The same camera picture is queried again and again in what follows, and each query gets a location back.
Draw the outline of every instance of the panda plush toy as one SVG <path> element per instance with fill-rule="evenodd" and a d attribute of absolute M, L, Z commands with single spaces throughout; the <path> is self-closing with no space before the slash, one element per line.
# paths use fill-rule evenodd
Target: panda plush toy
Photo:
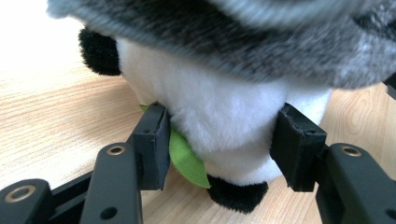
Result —
<path fill-rule="evenodd" d="M 86 64 L 164 105 L 210 197 L 242 213 L 281 174 L 269 149 L 285 103 L 319 124 L 332 89 L 396 71 L 396 0 L 49 0 L 49 14 L 86 24 Z"/>

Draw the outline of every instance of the gray fuzzy hat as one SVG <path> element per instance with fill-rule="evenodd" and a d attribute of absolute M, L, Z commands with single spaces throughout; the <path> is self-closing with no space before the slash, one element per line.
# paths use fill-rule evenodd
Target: gray fuzzy hat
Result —
<path fill-rule="evenodd" d="M 49 0 L 48 12 L 252 82 L 355 89 L 396 72 L 396 0 Z"/>

